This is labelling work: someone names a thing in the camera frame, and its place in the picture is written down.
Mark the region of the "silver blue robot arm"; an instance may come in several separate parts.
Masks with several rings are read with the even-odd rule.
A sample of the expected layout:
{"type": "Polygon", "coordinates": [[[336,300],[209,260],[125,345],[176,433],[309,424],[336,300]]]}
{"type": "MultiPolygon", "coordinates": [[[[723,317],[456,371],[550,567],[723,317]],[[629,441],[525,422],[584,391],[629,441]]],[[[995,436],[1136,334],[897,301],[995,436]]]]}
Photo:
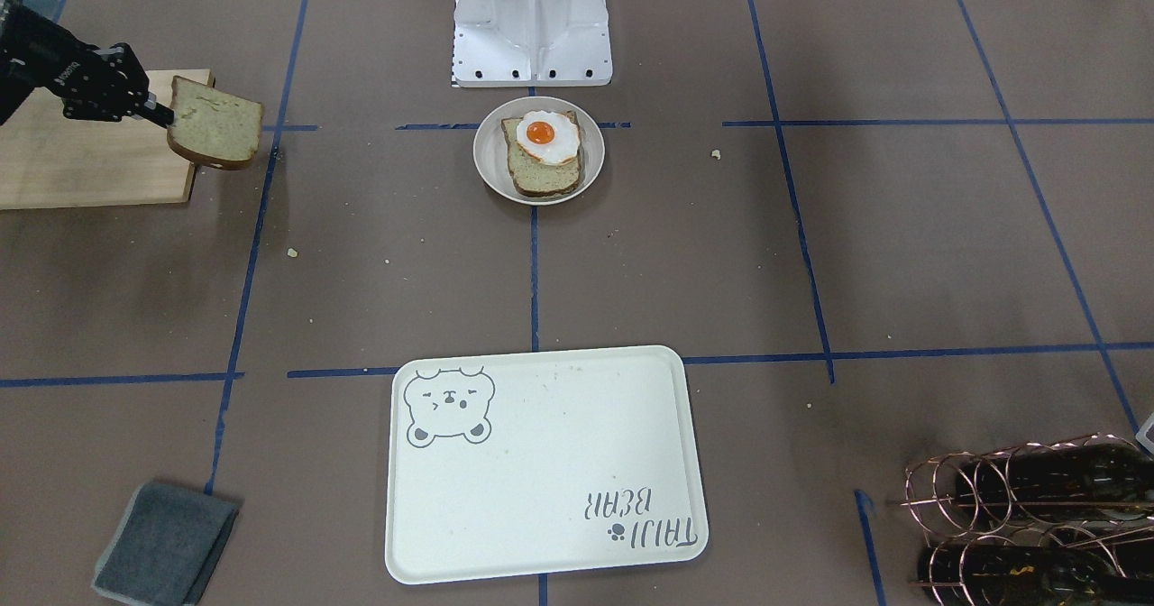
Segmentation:
{"type": "Polygon", "coordinates": [[[48,17],[58,1],[3,0],[1,121],[44,88],[61,100],[69,120],[117,124],[132,117],[162,128],[173,125],[173,110],[149,91],[150,80],[133,48],[80,40],[48,17]]]}

